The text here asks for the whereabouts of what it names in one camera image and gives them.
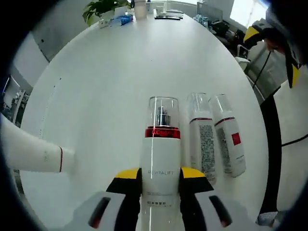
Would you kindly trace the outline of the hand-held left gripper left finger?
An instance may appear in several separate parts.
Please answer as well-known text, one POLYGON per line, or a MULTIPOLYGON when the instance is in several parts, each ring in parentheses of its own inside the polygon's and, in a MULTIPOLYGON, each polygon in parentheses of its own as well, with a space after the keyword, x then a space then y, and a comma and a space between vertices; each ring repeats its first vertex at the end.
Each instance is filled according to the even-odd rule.
POLYGON ((141 210, 141 168, 119 172, 106 191, 97 192, 73 213, 66 231, 134 231, 141 210))

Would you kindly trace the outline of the person's right hand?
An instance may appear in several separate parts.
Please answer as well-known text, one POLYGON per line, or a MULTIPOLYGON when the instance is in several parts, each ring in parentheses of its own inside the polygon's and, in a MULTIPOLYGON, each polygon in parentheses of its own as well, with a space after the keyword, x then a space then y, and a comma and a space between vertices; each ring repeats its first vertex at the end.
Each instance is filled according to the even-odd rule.
POLYGON ((274 41, 271 41, 269 39, 265 39, 265 44, 266 44, 266 47, 269 51, 277 51, 277 52, 282 53, 282 54, 285 53, 284 48, 281 45, 275 43, 274 41))

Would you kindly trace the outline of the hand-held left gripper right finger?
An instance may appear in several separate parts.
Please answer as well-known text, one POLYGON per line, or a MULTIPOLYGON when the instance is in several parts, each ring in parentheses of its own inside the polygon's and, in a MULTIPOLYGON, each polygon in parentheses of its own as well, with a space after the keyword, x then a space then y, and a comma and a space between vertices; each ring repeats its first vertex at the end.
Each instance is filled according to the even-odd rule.
POLYGON ((217 193, 199 170, 182 167, 180 212, 186 231, 255 231, 257 225, 239 202, 217 193))

